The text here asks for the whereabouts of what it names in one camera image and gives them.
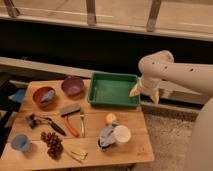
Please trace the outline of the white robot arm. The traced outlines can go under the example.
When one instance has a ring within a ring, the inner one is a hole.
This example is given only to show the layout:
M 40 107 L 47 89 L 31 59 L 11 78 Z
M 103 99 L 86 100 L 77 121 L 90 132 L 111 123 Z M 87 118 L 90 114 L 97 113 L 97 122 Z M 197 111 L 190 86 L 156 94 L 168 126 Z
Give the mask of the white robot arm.
M 213 171 L 213 65 L 175 63 L 162 50 L 142 57 L 138 68 L 142 75 L 129 96 L 144 94 L 158 102 L 158 85 L 167 80 L 209 97 L 196 118 L 183 171 Z

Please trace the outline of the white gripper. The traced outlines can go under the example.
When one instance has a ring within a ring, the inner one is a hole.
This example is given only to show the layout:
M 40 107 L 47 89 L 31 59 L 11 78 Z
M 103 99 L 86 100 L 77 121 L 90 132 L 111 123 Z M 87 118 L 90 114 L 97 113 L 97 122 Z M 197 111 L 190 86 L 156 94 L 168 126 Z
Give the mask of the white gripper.
M 129 96 L 134 97 L 141 93 L 150 96 L 153 103 L 158 104 L 160 99 L 158 85 L 160 82 L 161 79 L 142 75 L 131 89 Z

